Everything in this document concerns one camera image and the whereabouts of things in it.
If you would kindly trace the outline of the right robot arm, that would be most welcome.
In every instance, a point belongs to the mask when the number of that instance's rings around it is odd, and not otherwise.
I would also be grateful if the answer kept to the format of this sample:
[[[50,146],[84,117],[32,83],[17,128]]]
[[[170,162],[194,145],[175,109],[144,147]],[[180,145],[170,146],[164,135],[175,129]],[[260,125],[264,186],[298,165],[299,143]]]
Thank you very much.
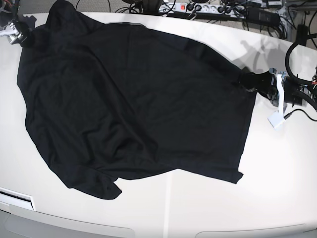
[[[0,1],[0,36],[7,37],[11,45],[29,47],[33,42],[32,27],[35,21],[28,16],[19,15],[19,0]]]

